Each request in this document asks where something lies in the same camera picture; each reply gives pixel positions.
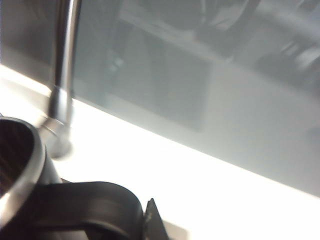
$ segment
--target metal pipe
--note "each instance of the metal pipe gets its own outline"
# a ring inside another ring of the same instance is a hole
[[[72,80],[75,39],[81,0],[59,0],[55,38],[55,75],[47,120],[39,129],[51,157],[61,157],[70,149]]]

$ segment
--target stainless steel rim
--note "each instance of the stainless steel rim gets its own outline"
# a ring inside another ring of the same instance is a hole
[[[30,196],[39,180],[46,157],[46,150],[38,131],[31,124],[13,117],[2,116],[0,121],[2,120],[24,124],[32,133],[34,146],[30,159],[15,183],[7,192],[0,193],[0,229],[10,222]]]

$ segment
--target white countertop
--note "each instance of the white countertop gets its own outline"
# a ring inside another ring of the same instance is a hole
[[[49,89],[0,66],[0,113],[38,126]],[[72,151],[55,159],[71,182],[106,181],[154,198],[177,240],[320,239],[320,199],[74,100]]]

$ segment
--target metal rod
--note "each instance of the metal rod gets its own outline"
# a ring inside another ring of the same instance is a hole
[[[51,157],[61,157],[70,146],[72,81],[80,7],[81,0],[57,2],[54,83],[49,99],[48,119],[39,129]]]

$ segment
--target black handle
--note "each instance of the black handle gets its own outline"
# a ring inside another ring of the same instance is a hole
[[[80,182],[38,186],[32,199],[36,210],[30,219],[35,233],[85,230],[140,240],[143,210],[126,188],[108,182]]]

